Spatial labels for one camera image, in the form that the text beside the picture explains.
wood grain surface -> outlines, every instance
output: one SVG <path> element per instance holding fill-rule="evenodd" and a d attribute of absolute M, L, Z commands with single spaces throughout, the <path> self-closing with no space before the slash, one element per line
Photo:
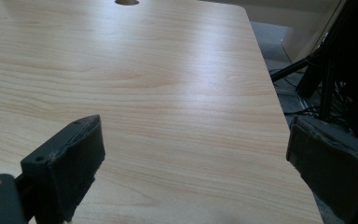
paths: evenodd
<path fill-rule="evenodd" d="M 74 223 L 321 223 L 246 12 L 194 0 L 0 0 L 0 174 L 101 115 Z"/>

